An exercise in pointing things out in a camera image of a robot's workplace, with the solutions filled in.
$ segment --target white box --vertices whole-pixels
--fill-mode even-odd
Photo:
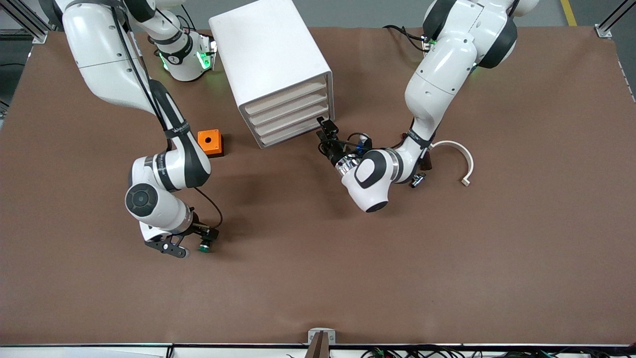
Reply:
[[[334,119],[333,77],[291,0],[258,0],[209,20],[238,110],[261,148]]]

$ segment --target yellow floor line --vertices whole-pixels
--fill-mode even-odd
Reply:
[[[563,6],[563,12],[565,13],[565,18],[567,19],[567,24],[570,26],[576,26],[576,19],[574,18],[574,13],[572,12],[572,7],[570,6],[569,0],[561,0],[561,6]]]

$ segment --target white curved hook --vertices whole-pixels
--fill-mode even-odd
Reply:
[[[466,187],[470,185],[471,182],[468,180],[468,177],[471,176],[471,174],[473,173],[473,168],[475,167],[475,163],[471,153],[468,151],[468,149],[466,149],[466,147],[464,147],[460,143],[457,143],[456,141],[439,141],[437,143],[429,145],[429,150],[440,145],[448,145],[449,147],[453,147],[464,154],[466,162],[468,163],[468,173],[466,173],[466,175],[462,178],[462,184],[464,184]]]

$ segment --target metal frame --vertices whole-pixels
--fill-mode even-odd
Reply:
[[[636,0],[623,0],[623,2],[600,24],[595,24],[596,32],[600,38],[611,38],[612,32],[609,30],[614,24],[623,17],[633,6]]]
[[[53,30],[22,0],[0,0],[0,8],[33,36],[33,43],[46,42],[47,32]]]

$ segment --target brown table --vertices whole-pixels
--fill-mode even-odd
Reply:
[[[421,54],[385,29],[312,29],[338,125],[393,145]],[[143,50],[151,53],[149,44]],[[123,197],[163,149],[149,113],[93,96],[61,33],[34,47],[0,131],[2,343],[631,343],[636,336],[636,106],[591,27],[522,28],[451,104],[417,189],[357,209],[306,134],[261,150],[225,74],[179,83],[146,56],[195,131],[227,155],[203,189],[226,217],[215,254],[142,243]],[[196,192],[178,193],[212,223]],[[186,238],[194,249],[198,241]]]

